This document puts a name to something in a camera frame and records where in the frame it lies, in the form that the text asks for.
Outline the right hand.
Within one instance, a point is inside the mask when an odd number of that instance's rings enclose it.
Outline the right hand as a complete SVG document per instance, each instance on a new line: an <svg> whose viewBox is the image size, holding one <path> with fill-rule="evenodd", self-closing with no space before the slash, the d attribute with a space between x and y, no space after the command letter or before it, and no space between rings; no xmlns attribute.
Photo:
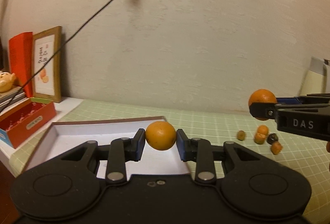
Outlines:
<svg viewBox="0 0 330 224"><path fill-rule="evenodd" d="M327 150L328 153L330 153L330 142L327 142L326 150Z"/></svg>

